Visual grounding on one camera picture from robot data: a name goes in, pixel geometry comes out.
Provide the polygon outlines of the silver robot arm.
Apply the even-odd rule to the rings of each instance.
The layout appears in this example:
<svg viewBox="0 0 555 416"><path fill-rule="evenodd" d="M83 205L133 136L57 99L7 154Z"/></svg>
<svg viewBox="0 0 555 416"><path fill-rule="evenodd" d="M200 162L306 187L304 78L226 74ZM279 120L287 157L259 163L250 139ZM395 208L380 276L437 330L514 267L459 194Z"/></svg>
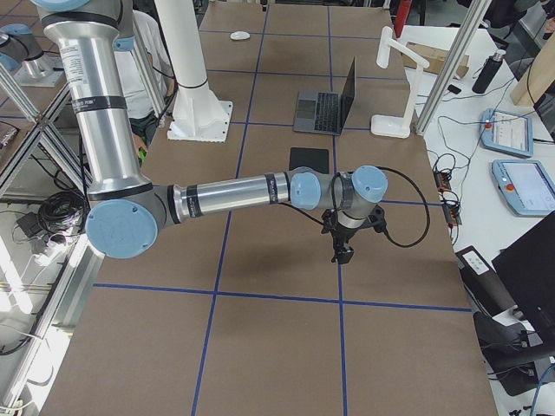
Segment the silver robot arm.
<svg viewBox="0 0 555 416"><path fill-rule="evenodd" d="M55 87L63 75L59 58L44 52L32 31L22 23L1 27L1 64L15 73L23 87Z"/></svg>
<svg viewBox="0 0 555 416"><path fill-rule="evenodd" d="M93 181L89 242L108 257L139 256L160 231L189 218L260 205L322 209L334 261L382 200L388 180L374 166L323 174L308 167L201 185L154 185L140 170L114 46L134 45L129 1L40 1L45 35L59 48Z"/></svg>

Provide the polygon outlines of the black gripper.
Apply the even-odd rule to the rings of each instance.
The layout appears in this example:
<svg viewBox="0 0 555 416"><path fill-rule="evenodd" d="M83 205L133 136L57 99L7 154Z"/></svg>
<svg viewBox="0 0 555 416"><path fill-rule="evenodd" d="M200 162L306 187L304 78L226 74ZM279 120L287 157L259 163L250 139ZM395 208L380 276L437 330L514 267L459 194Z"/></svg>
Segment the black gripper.
<svg viewBox="0 0 555 416"><path fill-rule="evenodd" d="M352 247L347 246L349 240L368 223L366 218L352 218L348 215L335 215L330 220L330 234L334 247L332 263L348 264L350 262L355 251Z"/></svg>

